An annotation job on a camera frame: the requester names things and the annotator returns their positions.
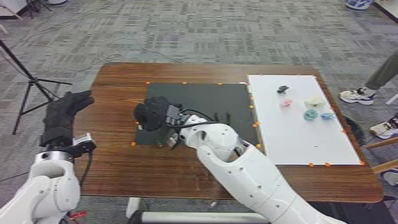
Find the gray carpet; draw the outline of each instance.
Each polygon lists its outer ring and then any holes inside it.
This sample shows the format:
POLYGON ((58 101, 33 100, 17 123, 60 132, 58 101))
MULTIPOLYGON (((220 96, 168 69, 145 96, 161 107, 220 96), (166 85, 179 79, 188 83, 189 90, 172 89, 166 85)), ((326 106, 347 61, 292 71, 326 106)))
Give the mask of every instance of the gray carpet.
MULTIPOLYGON (((72 87, 56 90, 60 94, 88 89, 101 64, 124 61, 308 64, 335 95, 362 85, 398 49, 394 22, 372 7, 365 12, 347 11, 342 0, 70 0, 51 10, 42 9, 33 19, 24 16, 22 21, 1 21, 10 34, 1 33, 0 38, 31 73, 72 82, 72 87)), ((28 170, 40 150, 44 110, 22 117, 12 136, 26 79, 3 59, 0 71, 1 179, 28 170)), ((398 102, 383 104, 395 89, 398 79, 381 88, 369 107, 339 102, 363 130, 398 111, 398 102)), ((40 100, 33 92, 29 106, 40 100)), ((376 160, 398 158, 395 150, 379 151, 376 160)), ((19 177, 0 183, 0 205, 22 181, 19 177)), ((166 204, 166 210, 191 208, 184 200, 148 201, 156 203, 166 204)), ((207 202, 196 203, 207 208, 207 202)), ((124 204, 124 198, 85 197, 79 209, 92 212, 83 223, 122 223, 124 204)), ((228 210, 241 209, 234 204, 227 206, 228 210)))

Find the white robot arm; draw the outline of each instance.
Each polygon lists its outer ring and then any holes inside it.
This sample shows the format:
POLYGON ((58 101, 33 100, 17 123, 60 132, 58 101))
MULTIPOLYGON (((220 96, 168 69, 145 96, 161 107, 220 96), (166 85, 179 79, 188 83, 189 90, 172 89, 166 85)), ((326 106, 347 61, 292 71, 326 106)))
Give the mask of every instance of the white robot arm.
POLYGON ((70 147, 35 155, 26 183, 0 209, 0 224, 58 224, 79 201, 72 160, 93 147, 86 134, 70 147))
MULTIPOLYGON (((207 122, 191 115, 186 125, 207 122)), ((196 157, 237 202, 273 224, 342 224, 324 216, 294 193, 264 154, 225 124, 180 129, 179 138, 195 148, 196 157)))
POLYGON ((92 104, 90 92, 65 93, 47 105, 44 134, 28 180, 13 198, 0 209, 0 224, 58 224, 79 201, 79 183, 72 160, 88 153, 95 144, 86 134, 72 139, 76 112, 92 104))

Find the black stand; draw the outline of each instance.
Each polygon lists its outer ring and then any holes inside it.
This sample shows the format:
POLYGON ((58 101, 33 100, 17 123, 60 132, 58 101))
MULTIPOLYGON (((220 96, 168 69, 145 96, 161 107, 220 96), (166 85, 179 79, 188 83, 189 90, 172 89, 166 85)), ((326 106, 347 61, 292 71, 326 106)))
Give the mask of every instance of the black stand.
POLYGON ((13 56, 13 54, 12 54, 12 52, 10 52, 10 49, 8 49, 8 47, 5 46, 1 40, 0 40, 0 46, 1 46, 1 48, 3 48, 3 51, 5 51, 5 53, 6 53, 8 57, 10 57, 10 59, 12 59, 13 63, 15 63, 15 65, 17 65, 17 67, 19 67, 22 73, 24 73, 24 76, 26 76, 26 78, 28 78, 26 92, 24 92, 24 96, 22 96, 21 108, 19 108, 17 118, 15 118, 15 125, 13 125, 13 130, 12 130, 12 135, 13 135, 13 134, 15 134, 15 130, 17 130, 17 126, 19 126, 21 116, 22 116, 28 112, 31 112, 35 109, 38 109, 42 106, 45 106, 45 105, 53 102, 53 98, 51 98, 51 96, 56 97, 54 93, 45 89, 45 87, 40 85, 38 82, 49 82, 49 83, 56 83, 56 84, 63 84, 63 85, 70 85, 70 83, 67 83, 67 82, 58 82, 58 81, 53 81, 53 80, 47 80, 47 79, 37 79, 37 78, 31 76, 31 74, 29 74, 29 72, 28 72, 28 70, 26 70, 26 68, 24 68, 24 66, 22 66, 22 64, 21 64, 21 62, 19 62, 19 60, 17 60, 17 58, 15 58, 15 56, 13 56), (33 86, 35 86, 35 88, 38 89, 38 91, 40 91, 40 93, 42 93, 42 95, 44 95, 44 97, 45 97, 45 102, 44 102, 42 104, 38 104, 38 105, 37 105, 33 108, 29 108, 28 110, 24 110, 24 105, 26 105, 26 100, 28 100, 28 93, 29 93, 29 89, 31 89, 33 86))

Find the shoe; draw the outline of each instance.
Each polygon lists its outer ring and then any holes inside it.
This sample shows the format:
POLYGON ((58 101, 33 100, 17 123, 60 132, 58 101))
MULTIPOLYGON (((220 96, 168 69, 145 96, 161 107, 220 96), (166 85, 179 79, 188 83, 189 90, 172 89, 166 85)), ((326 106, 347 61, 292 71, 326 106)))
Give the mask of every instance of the shoe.
POLYGON ((369 128, 369 131, 381 139, 387 139, 398 135, 398 114, 385 122, 381 122, 381 124, 369 128))
POLYGON ((346 103, 360 103, 362 105, 372 104, 372 97, 374 94, 365 94, 365 88, 358 88, 356 90, 342 91, 339 93, 339 99, 346 103))

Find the white paper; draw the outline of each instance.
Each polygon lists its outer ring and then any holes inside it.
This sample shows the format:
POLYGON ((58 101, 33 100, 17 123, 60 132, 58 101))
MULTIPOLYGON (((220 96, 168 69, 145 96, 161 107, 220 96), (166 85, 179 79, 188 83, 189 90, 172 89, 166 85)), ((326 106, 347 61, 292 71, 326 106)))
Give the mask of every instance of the white paper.
POLYGON ((255 116, 264 144, 264 151, 276 165, 358 165, 355 149, 342 132, 337 118, 312 121, 303 119, 310 107, 303 101, 312 97, 324 100, 324 105, 312 108, 321 113, 333 113, 310 75, 248 75, 248 89, 253 97, 255 116), (285 94, 276 93, 287 86, 285 94), (280 107, 284 99, 292 100, 289 108, 280 107))

